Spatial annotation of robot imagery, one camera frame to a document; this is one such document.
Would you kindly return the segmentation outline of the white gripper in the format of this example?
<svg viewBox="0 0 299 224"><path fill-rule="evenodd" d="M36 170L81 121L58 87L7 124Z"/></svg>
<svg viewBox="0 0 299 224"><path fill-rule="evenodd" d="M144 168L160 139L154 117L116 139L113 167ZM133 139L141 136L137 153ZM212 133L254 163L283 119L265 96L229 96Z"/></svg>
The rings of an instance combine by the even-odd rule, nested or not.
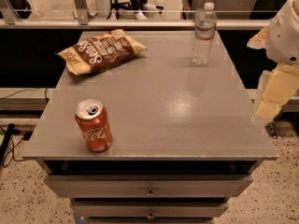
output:
<svg viewBox="0 0 299 224"><path fill-rule="evenodd" d="M267 57L278 65L260 76L254 120L273 120L299 91L299 0L287 0L269 26L247 43L251 49L264 49L265 45Z"/></svg>

